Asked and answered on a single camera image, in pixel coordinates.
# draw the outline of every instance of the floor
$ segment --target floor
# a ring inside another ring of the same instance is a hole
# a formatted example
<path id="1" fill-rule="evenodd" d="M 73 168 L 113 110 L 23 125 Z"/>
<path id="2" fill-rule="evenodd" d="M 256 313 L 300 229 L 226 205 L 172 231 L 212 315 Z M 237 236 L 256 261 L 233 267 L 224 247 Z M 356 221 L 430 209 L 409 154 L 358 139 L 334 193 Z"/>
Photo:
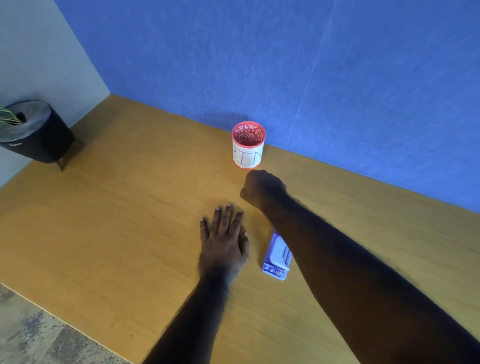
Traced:
<path id="1" fill-rule="evenodd" d="M 140 363 L 197 282 L 200 217 L 231 201 L 251 262 L 212 364 L 357 363 L 294 260 L 261 272 L 273 228 L 239 197 L 230 133 L 115 95 L 73 132 L 64 172 L 32 162 L 0 189 L 0 282 Z M 271 146 L 261 167 L 480 337 L 480 215 Z"/>
<path id="2" fill-rule="evenodd" d="M 0 284 L 0 364 L 127 364 Z"/>

